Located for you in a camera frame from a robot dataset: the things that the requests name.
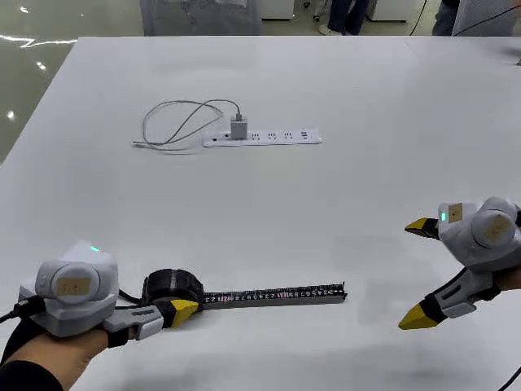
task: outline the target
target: person's leg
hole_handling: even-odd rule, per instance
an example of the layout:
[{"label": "person's leg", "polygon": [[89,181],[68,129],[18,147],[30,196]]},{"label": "person's leg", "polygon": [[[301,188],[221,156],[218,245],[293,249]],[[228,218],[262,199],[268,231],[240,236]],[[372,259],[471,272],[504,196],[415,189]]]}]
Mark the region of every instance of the person's leg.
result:
[{"label": "person's leg", "polygon": [[436,23],[432,29],[432,35],[451,36],[453,35],[456,16],[458,15],[457,7],[450,7],[443,2],[436,14]]},{"label": "person's leg", "polygon": [[345,20],[346,33],[350,33],[351,35],[358,35],[360,33],[361,26],[366,20],[367,7],[369,7],[369,0],[355,1],[355,6]]},{"label": "person's leg", "polygon": [[344,33],[345,20],[348,17],[349,7],[352,0],[333,0],[331,3],[331,14],[327,27],[333,31]]}]

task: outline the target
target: power outlet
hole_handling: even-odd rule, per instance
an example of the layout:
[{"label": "power outlet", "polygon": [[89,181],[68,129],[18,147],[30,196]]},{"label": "power outlet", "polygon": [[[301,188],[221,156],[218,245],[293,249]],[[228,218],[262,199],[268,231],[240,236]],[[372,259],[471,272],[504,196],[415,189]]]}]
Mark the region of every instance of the power outlet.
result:
[{"label": "power outlet", "polygon": [[232,140],[229,130],[208,131],[203,136],[205,147],[241,147],[255,145],[319,144],[322,138],[316,129],[252,130],[244,140]]}]

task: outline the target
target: shiny floor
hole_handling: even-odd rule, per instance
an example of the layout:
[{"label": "shiny floor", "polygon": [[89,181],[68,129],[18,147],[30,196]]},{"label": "shiny floor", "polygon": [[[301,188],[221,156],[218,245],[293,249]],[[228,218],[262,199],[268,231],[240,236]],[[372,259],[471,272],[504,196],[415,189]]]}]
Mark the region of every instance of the shiny floor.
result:
[{"label": "shiny floor", "polygon": [[[264,35],[318,35],[313,11],[296,0],[291,21],[265,21]],[[430,35],[440,0],[429,0],[415,35]],[[364,35],[409,35],[407,23],[367,21]],[[327,21],[327,15],[321,22]],[[81,36],[143,35],[139,0],[2,0],[0,2],[0,164]]]}]

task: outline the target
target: charger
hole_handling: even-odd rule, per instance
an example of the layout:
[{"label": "charger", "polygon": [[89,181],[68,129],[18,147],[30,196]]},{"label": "charger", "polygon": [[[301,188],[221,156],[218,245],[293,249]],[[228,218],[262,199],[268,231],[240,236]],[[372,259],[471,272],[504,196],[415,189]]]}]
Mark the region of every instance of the charger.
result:
[{"label": "charger", "polygon": [[247,139],[247,118],[238,112],[230,120],[230,137],[232,140]]}]

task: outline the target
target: human hand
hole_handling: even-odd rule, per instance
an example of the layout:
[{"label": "human hand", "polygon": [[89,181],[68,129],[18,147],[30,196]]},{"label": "human hand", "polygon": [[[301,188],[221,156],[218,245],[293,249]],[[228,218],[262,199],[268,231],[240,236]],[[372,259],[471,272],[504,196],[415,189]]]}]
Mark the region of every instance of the human hand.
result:
[{"label": "human hand", "polygon": [[67,391],[85,371],[90,360],[103,352],[107,345],[108,335],[104,330],[60,339],[44,333],[16,350],[7,362],[34,362],[47,369]]},{"label": "human hand", "polygon": [[494,273],[494,283],[502,291],[521,289],[521,266]]}]

